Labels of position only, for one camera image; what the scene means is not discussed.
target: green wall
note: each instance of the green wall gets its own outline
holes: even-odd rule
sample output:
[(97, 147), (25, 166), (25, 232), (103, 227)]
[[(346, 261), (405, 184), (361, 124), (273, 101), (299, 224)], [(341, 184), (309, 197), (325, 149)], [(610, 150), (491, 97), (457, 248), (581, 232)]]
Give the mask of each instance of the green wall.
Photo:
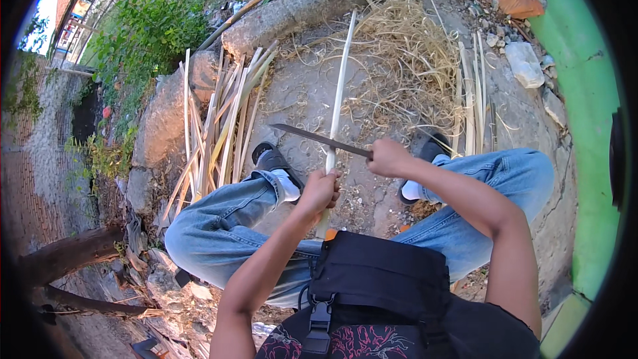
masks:
[(619, 106), (611, 53), (585, 0), (547, 0), (531, 28), (556, 60), (578, 178), (574, 289), (594, 299), (607, 271), (619, 215), (611, 205), (609, 135)]

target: foot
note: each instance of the foot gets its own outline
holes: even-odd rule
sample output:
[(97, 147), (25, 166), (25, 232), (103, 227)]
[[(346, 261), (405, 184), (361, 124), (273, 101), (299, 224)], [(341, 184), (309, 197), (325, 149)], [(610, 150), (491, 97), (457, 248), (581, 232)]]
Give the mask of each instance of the foot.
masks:
[(274, 145), (267, 141), (259, 143), (252, 154), (256, 169), (272, 172), (284, 189), (284, 201), (296, 205), (304, 190), (304, 184), (292, 170), (290, 164)]
[[(450, 142), (448, 139), (443, 134), (437, 132), (423, 145), (419, 153), (419, 158), (428, 163), (432, 163), (439, 154), (450, 156), (451, 151), (449, 145)], [(414, 205), (419, 201), (421, 188), (422, 186), (416, 181), (404, 179), (399, 188), (399, 199), (405, 205)]]

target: black sandal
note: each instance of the black sandal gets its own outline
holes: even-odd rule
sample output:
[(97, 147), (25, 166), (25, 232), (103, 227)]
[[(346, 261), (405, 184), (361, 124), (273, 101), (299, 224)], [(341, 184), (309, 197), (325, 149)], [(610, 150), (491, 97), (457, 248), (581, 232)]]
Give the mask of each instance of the black sandal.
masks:
[[(259, 161), (259, 164), (258, 164), (257, 161), (259, 160), (259, 157), (266, 150), (270, 150), (270, 152), (268, 152), (262, 158), (262, 160)], [(279, 149), (277, 149), (277, 147), (273, 146), (267, 141), (262, 141), (261, 143), (257, 145), (257, 147), (255, 147), (251, 157), (253, 159), (253, 164), (255, 164), (255, 167), (258, 170), (268, 171), (268, 172), (271, 172), (274, 170), (284, 170), (286, 173), (288, 173), (288, 177), (292, 181), (292, 184), (299, 188), (299, 194), (302, 194), (304, 192), (304, 187), (305, 187), (304, 182), (302, 182), (301, 179), (299, 179), (299, 176), (297, 176), (297, 173), (294, 172), (294, 170), (292, 169), (288, 161), (286, 161), (286, 159), (283, 157), (283, 155), (281, 154)], [(297, 205), (298, 202), (299, 202), (299, 199), (296, 199), (295, 201), (291, 201), (290, 203), (292, 205)]]
[[(439, 154), (445, 154), (446, 156), (450, 156), (451, 151), (446, 146), (443, 146), (439, 141), (443, 142), (446, 146), (450, 146), (450, 142), (448, 139), (442, 135), (441, 133), (434, 133), (430, 140), (426, 141), (426, 144), (421, 148), (421, 152), (419, 153), (419, 158), (427, 161), (428, 163), (432, 163), (435, 160), (436, 156)], [(401, 183), (401, 187), (399, 187), (399, 199), (405, 205), (414, 205), (419, 201), (417, 199), (407, 199), (403, 196), (403, 186), (408, 183), (407, 179), (403, 179), (403, 183)]]

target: blue jeans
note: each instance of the blue jeans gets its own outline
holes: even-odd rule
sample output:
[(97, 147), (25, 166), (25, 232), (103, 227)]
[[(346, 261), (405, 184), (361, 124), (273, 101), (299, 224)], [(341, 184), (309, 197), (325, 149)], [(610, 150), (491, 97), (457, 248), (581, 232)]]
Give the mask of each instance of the blue jeans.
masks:
[[(528, 222), (553, 191), (552, 163), (537, 150), (516, 148), (454, 160), (439, 155), (433, 163), (495, 188), (525, 212)], [(424, 188), (423, 193), (431, 202), (442, 201), (430, 190)], [(166, 250), (177, 266), (224, 288), (235, 270), (268, 238), (251, 227), (282, 204), (282, 199), (283, 188), (276, 177), (254, 171), (242, 182), (225, 185), (185, 208), (166, 231)], [(442, 252), (451, 282), (486, 264), (492, 252), (492, 241), (450, 206), (393, 240)], [(299, 292), (310, 280), (309, 259), (316, 259), (320, 248), (321, 242), (317, 241), (299, 243), (266, 303), (297, 306)]]

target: white sock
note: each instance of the white sock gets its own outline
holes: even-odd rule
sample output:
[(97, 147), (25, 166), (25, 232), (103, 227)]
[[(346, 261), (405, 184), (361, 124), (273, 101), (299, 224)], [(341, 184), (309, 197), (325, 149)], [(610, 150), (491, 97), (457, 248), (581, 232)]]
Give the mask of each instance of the white sock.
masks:
[(283, 186), (284, 199), (283, 201), (295, 201), (301, 195), (299, 188), (292, 183), (292, 180), (288, 177), (288, 172), (284, 170), (271, 171), (273, 175), (277, 177), (281, 185)]
[(420, 199), (422, 186), (416, 181), (408, 180), (401, 189), (403, 197), (406, 199)]

